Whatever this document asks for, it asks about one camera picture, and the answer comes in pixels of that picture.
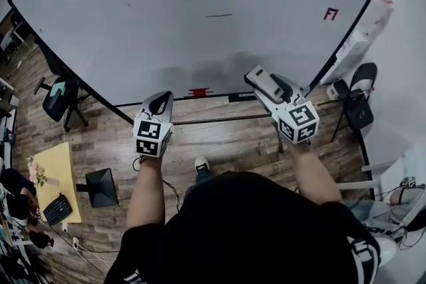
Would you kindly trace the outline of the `person's white shoe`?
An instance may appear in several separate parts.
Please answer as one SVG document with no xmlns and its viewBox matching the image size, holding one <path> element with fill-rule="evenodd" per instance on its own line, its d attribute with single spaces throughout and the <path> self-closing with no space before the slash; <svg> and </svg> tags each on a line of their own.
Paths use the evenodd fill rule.
<svg viewBox="0 0 426 284">
<path fill-rule="evenodd" d="M 198 156 L 195 159 L 194 168 L 195 168 L 197 174 L 199 174 L 200 172 L 209 172 L 210 171 L 209 162 L 203 156 Z"/>
</svg>

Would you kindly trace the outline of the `black office chair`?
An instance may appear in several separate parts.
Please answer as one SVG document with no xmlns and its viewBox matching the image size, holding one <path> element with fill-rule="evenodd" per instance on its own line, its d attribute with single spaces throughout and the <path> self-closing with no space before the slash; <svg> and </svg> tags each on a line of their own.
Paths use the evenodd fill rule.
<svg viewBox="0 0 426 284">
<path fill-rule="evenodd" d="M 57 75 L 57 79 L 52 85 L 45 83 L 45 77 L 42 77 L 37 83 L 34 94 L 37 94 L 40 88 L 47 91 L 46 97 L 43 100 L 43 110 L 55 122 L 60 122 L 64 114 L 66 115 L 63 128 L 65 132 L 70 131 L 69 120 L 72 113 L 76 113 L 83 126 L 89 125 L 88 121 L 84 118 L 78 105 L 82 104 L 84 100 L 90 97 L 89 94 L 79 96 L 79 91 L 82 89 L 78 80 L 68 71 L 64 64 L 51 53 L 48 48 L 41 42 L 37 41 L 50 71 Z"/>
</svg>

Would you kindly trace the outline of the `black keyboard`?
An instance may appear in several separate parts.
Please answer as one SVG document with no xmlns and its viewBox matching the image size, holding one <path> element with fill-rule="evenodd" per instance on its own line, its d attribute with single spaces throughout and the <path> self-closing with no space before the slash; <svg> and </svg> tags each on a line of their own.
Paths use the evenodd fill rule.
<svg viewBox="0 0 426 284">
<path fill-rule="evenodd" d="M 61 223 L 65 218 L 69 217 L 73 209 L 64 194 L 54 199 L 44 210 L 43 215 L 50 226 Z"/>
</svg>

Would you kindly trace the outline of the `pink flower bouquet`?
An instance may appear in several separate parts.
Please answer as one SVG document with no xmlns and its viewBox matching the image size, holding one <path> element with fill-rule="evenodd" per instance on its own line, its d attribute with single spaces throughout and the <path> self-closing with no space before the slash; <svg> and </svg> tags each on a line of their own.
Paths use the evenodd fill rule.
<svg viewBox="0 0 426 284">
<path fill-rule="evenodd" d="M 33 156 L 27 159 L 29 179 L 35 186 L 42 188 L 45 184 L 59 187 L 59 180 L 45 175 L 44 167 L 40 166 Z"/>
</svg>

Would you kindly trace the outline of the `white table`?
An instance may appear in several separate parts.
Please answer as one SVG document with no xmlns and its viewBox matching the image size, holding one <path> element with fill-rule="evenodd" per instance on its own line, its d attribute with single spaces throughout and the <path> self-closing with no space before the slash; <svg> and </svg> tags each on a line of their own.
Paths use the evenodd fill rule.
<svg viewBox="0 0 426 284">
<path fill-rule="evenodd" d="M 399 158 L 361 167 L 365 181 L 338 183 L 340 190 L 371 190 L 375 200 L 388 201 L 403 178 L 415 176 L 416 185 L 426 184 L 426 144 L 415 144 Z"/>
</svg>

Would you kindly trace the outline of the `small white box device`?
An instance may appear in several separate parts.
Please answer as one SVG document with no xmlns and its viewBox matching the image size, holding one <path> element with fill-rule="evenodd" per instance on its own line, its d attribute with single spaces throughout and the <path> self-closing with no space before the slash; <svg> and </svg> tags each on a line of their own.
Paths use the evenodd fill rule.
<svg viewBox="0 0 426 284">
<path fill-rule="evenodd" d="M 330 100 L 337 100 L 344 97 L 348 93 L 348 90 L 347 83 L 343 79 L 339 79 L 327 87 L 326 94 Z"/>
</svg>

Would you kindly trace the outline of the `white round headset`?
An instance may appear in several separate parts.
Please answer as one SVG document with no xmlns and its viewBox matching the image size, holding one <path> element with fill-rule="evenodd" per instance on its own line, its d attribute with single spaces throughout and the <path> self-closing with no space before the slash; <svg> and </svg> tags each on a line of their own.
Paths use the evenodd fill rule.
<svg viewBox="0 0 426 284">
<path fill-rule="evenodd" d="M 394 258 L 395 254 L 397 253 L 398 246 L 392 239 L 388 237 L 376 237 L 375 240 L 380 247 L 379 267 L 384 267 Z"/>
</svg>

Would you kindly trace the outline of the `black monitor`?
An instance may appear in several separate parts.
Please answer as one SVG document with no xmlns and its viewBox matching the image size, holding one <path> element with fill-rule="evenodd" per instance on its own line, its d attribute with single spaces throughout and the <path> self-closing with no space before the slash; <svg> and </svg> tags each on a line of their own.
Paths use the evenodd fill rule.
<svg viewBox="0 0 426 284">
<path fill-rule="evenodd" d="M 85 175 L 85 183 L 76 184 L 78 192 L 89 195 L 92 208 L 105 208 L 118 205 L 118 198 L 110 168 L 90 172 Z"/>
</svg>

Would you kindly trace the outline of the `person's left forearm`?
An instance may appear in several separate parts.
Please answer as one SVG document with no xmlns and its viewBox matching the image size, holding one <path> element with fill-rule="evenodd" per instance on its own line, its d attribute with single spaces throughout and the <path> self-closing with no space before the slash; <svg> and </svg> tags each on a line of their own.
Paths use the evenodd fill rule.
<svg viewBox="0 0 426 284">
<path fill-rule="evenodd" d="M 164 225 L 165 201 L 162 181 L 162 158 L 145 157 L 128 206 L 128 229 L 151 223 Z"/>
</svg>

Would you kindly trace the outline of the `person's black shirt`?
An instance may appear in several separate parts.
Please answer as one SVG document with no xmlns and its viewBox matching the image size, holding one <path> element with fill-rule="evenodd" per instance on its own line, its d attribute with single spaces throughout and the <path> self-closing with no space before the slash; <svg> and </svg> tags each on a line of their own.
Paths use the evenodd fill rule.
<svg viewBox="0 0 426 284">
<path fill-rule="evenodd" d="M 374 237 L 339 202 L 251 172 L 196 186 L 165 224 L 127 230 L 105 284 L 372 284 Z"/>
</svg>

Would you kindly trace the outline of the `person's jeans leg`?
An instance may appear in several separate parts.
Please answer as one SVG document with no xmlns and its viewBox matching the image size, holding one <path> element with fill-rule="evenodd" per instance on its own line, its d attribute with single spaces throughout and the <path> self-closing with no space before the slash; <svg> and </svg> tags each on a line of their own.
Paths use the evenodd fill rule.
<svg viewBox="0 0 426 284">
<path fill-rule="evenodd" d="M 204 182 L 207 182 L 209 180 L 211 180 L 214 177 L 214 174 L 210 171 L 210 170 L 200 170 L 198 171 L 197 175 L 196 175 L 196 180 L 195 183 L 190 186 L 185 195 L 184 195 L 184 200 L 188 197 L 188 195 L 190 194 L 190 192 L 196 188 L 197 186 L 203 184 Z"/>
</svg>

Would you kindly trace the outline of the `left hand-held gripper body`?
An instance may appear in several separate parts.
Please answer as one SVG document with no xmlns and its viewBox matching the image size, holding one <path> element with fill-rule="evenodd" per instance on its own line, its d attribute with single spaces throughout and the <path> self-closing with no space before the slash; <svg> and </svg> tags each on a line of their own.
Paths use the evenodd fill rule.
<svg viewBox="0 0 426 284">
<path fill-rule="evenodd" d="M 170 141 L 172 127 L 171 122 L 161 122 L 145 112 L 138 113 L 132 128 L 135 152 L 141 156 L 162 156 Z"/>
</svg>

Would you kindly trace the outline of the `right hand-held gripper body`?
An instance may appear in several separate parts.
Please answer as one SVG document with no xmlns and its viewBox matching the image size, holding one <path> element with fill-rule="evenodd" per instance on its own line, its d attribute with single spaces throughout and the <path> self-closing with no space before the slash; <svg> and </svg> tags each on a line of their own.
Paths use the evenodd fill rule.
<svg viewBox="0 0 426 284">
<path fill-rule="evenodd" d="M 320 123 L 312 102 L 304 97 L 298 97 L 290 103 L 273 103 L 272 118 L 278 132 L 292 144 L 299 144 L 315 136 Z"/>
</svg>

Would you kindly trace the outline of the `cream whiteboard eraser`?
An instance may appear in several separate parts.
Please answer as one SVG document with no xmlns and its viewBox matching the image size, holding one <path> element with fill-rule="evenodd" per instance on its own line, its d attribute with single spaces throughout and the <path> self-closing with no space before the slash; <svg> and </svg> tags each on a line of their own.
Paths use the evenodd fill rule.
<svg viewBox="0 0 426 284">
<path fill-rule="evenodd" d="M 244 76 L 244 79 L 248 84 L 264 93 L 271 101 L 283 102 L 282 95 L 284 91 L 265 71 L 264 67 L 256 66 Z"/>
</svg>

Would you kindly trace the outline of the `small yellow table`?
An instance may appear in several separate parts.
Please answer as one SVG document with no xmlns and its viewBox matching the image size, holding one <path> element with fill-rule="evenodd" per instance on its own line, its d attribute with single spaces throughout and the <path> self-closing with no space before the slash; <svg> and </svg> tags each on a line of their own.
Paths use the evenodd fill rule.
<svg viewBox="0 0 426 284">
<path fill-rule="evenodd" d="M 76 189 L 71 145 L 68 142 L 40 152 L 34 156 L 39 167 L 44 169 L 47 183 L 37 186 L 39 207 L 43 211 L 59 194 L 65 195 L 73 212 L 65 223 L 81 223 L 81 205 Z"/>
</svg>

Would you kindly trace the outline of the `person's right forearm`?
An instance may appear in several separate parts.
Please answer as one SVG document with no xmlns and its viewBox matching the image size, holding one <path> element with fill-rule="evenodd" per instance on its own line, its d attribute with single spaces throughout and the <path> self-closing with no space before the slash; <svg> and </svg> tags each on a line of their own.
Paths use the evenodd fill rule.
<svg viewBox="0 0 426 284">
<path fill-rule="evenodd" d="M 305 142 L 288 144 L 299 193 L 312 202 L 342 202 L 340 190 L 320 159 Z"/>
</svg>

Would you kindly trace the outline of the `black folding chair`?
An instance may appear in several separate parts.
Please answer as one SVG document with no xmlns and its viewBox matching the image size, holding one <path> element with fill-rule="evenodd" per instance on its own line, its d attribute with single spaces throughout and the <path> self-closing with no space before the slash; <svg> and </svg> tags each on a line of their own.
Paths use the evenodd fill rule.
<svg viewBox="0 0 426 284">
<path fill-rule="evenodd" d="M 341 128 L 342 118 L 345 117 L 347 126 L 354 132 L 373 123 L 374 117 L 368 103 L 371 93 L 374 91 L 374 83 L 377 77 L 377 65 L 375 63 L 363 63 L 354 72 L 348 85 L 348 93 L 337 100 L 328 100 L 318 104 L 337 103 L 340 105 L 341 114 L 337 126 L 331 138 L 334 141 L 337 131 Z"/>
</svg>

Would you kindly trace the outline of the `white water dispenser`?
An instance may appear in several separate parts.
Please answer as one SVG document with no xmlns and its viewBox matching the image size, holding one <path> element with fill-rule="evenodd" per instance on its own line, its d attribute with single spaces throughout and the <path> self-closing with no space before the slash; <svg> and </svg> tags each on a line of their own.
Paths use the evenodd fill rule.
<svg viewBox="0 0 426 284">
<path fill-rule="evenodd" d="M 336 53 L 336 62 L 321 81 L 325 84 L 341 78 L 369 45 L 369 37 L 355 29 Z"/>
</svg>

